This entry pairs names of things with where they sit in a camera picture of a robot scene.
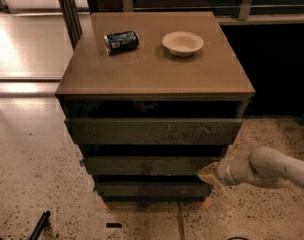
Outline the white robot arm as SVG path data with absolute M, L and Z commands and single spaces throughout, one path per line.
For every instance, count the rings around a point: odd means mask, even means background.
M 279 189 L 290 181 L 304 189 L 304 161 L 270 147 L 259 147 L 243 157 L 226 157 L 200 169 L 199 179 L 225 186 L 250 184 L 259 188 Z

